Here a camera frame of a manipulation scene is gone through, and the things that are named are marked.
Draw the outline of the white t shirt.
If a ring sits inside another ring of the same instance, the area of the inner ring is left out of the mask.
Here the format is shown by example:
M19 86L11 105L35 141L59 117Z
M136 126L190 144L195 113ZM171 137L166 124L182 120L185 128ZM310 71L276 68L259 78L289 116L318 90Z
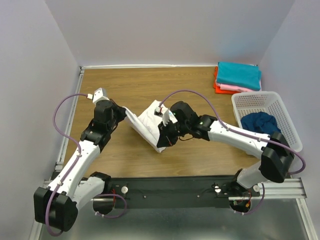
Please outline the white t shirt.
M161 102L154 100L139 116L135 115L127 107L125 108L125 120L130 126L146 140L158 153L161 153L166 147L157 147L160 137L158 125L162 123L162 116L155 115L155 109Z

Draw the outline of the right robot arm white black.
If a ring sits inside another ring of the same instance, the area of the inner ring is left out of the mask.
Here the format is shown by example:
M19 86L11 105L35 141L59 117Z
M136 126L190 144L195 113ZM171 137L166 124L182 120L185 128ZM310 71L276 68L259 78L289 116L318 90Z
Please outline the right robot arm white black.
M191 135L195 139L228 144L259 159L249 168L238 170L229 183L229 191L236 196L261 182L283 183L294 160L287 140L279 132L255 133L226 125L211 115L198 116L183 101L176 102L170 109L157 106L154 114L162 118L158 125L158 148L172 147L180 138Z

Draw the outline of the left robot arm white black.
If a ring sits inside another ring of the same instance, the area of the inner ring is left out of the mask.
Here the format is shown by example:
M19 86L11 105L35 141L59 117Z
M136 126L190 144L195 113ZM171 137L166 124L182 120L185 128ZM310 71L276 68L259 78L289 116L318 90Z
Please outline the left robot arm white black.
M126 109L111 100L95 104L93 119L83 131L77 148L60 174L47 186L38 187L33 195L35 220L46 226L52 236L67 232L79 211L95 196L107 197L111 177L96 172L80 184L89 165L111 139L118 123L126 117Z

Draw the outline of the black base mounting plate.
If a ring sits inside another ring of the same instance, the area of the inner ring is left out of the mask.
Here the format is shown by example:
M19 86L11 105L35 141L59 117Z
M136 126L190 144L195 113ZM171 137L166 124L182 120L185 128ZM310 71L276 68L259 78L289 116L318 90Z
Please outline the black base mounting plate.
M258 190L236 186L233 175L113 178L93 209L108 214L113 209L229 208L247 212L247 202Z

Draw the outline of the pink folded t shirt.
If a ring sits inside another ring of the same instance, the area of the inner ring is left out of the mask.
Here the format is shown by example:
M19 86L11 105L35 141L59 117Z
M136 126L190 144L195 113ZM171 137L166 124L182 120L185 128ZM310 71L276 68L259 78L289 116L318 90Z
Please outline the pink folded t shirt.
M260 86L259 90L253 90L246 87L241 87L237 85L230 85L230 84L222 84L222 83L215 83L217 87L219 87L223 91L234 91L234 92L259 92L262 90L262 86Z

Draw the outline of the dark blue t shirt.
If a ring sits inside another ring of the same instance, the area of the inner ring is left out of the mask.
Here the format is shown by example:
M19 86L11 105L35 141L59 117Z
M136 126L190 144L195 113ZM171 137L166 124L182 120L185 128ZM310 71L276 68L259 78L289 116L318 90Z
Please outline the dark blue t shirt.
M272 135L274 132L281 132L276 118L262 111L243 116L240 122L243 129L255 133Z

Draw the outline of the teal folded t shirt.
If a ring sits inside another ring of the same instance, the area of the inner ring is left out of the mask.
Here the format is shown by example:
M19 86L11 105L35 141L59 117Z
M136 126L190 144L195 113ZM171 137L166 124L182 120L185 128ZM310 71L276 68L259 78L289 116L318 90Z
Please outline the teal folded t shirt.
M216 83L259 90L261 75L257 65L220 61L217 65Z

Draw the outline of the white plastic laundry basket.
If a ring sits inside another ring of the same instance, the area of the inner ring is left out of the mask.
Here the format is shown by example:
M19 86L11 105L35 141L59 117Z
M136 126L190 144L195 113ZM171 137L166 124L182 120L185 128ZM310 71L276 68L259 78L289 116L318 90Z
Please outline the white plastic laundry basket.
M296 152L303 150L303 144L280 95L274 91L253 91L233 94L233 113L239 128L241 119L252 113L264 112L273 116L278 128L289 146Z

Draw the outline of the aluminium frame rail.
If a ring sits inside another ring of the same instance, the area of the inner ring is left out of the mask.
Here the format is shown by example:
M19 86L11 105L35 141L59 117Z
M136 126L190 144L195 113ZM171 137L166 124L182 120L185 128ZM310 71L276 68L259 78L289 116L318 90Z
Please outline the aluminium frame rail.
M75 87L74 92L78 94L81 89L83 77L84 77L84 72L85 72L85 67L80 66L79 67L79 75L78 75L78 80L77 84ZM72 129L72 124L75 116L75 111L76 111L76 106L78 102L78 95L77 96L72 96L66 100L67 103L67 109L69 110L69 113L66 118L66 122L64 124L58 124L57 126L59 129L65 134L65 135L70 135L71 129ZM62 171L62 168L64 166L64 161L65 161L65 156L67 152L67 146L68 146L69 139L65 138L62 135L62 142L58 151L57 159L54 164L53 171L51 175L49 176L48 180L45 180L43 182L43 187L47 186L56 176L59 175L59 173ZM39 240L41 238L41 231L42 231L43 224L39 223L37 221L34 221L31 232L29 235L29 240Z

